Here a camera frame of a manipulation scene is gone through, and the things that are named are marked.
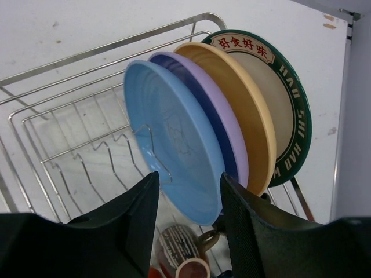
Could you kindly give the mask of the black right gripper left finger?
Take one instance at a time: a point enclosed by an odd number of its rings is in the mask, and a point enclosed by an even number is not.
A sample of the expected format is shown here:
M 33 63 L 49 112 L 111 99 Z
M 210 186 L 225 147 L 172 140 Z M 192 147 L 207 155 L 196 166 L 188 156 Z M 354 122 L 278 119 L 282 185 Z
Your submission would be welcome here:
M 147 277 L 159 175 L 70 222 L 1 215 L 2 277 Z

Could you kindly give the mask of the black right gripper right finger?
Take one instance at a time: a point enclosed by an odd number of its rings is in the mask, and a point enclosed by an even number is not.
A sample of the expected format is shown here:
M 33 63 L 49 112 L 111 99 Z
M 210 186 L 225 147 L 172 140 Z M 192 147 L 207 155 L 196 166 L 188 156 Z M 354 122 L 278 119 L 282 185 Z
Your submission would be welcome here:
M 370 277 L 370 218 L 319 224 L 220 179 L 234 277 Z

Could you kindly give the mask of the light blue plate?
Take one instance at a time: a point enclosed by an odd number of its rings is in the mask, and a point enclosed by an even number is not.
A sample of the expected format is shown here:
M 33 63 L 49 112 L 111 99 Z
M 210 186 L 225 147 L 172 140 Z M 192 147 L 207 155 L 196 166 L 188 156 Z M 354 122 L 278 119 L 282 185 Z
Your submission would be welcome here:
M 161 188 L 190 221 L 215 222 L 222 210 L 220 144 L 189 88 L 164 67 L 145 60 L 128 64 L 123 97 L 137 145 Z

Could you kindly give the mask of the green rimmed printed plate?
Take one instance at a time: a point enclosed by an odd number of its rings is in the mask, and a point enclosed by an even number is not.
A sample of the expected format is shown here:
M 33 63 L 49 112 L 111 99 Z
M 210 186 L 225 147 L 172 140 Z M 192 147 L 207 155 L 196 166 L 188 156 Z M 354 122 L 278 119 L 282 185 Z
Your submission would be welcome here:
M 270 187 L 293 178 L 311 146 L 310 103 L 296 71 L 271 43 L 251 32 L 226 29 L 202 41 L 233 57 L 251 75 L 270 110 L 277 141 L 277 159 Z

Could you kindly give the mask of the tan yellow plate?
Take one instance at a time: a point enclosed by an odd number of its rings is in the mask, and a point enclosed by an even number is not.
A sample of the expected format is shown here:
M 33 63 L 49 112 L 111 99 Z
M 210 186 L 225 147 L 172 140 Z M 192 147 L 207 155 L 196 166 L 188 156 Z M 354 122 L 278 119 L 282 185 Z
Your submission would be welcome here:
M 187 42 L 174 52 L 200 66 L 229 102 L 248 153 L 247 190 L 261 196 L 273 176 L 277 141 L 270 111 L 256 82 L 236 59 L 214 46 Z

